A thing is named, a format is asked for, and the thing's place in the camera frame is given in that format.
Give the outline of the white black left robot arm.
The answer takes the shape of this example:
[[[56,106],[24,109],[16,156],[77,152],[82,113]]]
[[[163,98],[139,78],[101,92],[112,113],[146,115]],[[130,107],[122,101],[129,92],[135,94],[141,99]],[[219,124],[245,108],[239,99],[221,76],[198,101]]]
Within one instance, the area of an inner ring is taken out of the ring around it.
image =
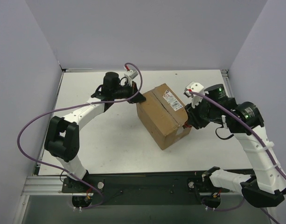
[[[144,102],[146,98],[134,82],[138,75],[139,72],[136,70],[126,71],[123,83],[118,73],[107,72],[103,83],[90,96],[85,106],[63,117],[51,118],[44,149],[61,163],[68,176],[73,179],[72,186],[77,191],[84,192],[89,187],[89,180],[85,177],[88,172],[77,155],[80,149],[80,130],[96,116],[106,112],[115,100],[130,104]]]

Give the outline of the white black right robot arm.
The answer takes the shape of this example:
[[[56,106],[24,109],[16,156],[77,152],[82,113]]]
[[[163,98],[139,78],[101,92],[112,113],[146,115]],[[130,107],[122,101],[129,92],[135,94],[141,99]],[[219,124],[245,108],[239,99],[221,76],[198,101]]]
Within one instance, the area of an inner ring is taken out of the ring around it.
[[[244,175],[212,167],[202,175],[203,187],[212,194],[201,202],[212,209],[220,205],[218,190],[240,193],[244,200],[256,208],[277,207],[285,199],[286,173],[273,151],[263,117],[251,102],[236,103],[225,92],[223,84],[204,88],[191,82],[184,95],[191,98],[185,106],[188,120],[184,128],[205,128],[209,123],[228,129],[240,143],[251,164],[253,174]]]

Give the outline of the brown cardboard express box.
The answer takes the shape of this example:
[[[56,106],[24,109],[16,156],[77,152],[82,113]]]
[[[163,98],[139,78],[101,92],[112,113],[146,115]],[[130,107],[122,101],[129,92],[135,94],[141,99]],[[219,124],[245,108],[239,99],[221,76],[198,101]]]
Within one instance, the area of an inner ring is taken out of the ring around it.
[[[161,150],[187,136],[188,115],[185,105],[167,84],[161,84],[143,94],[146,100],[137,103],[137,115]]]

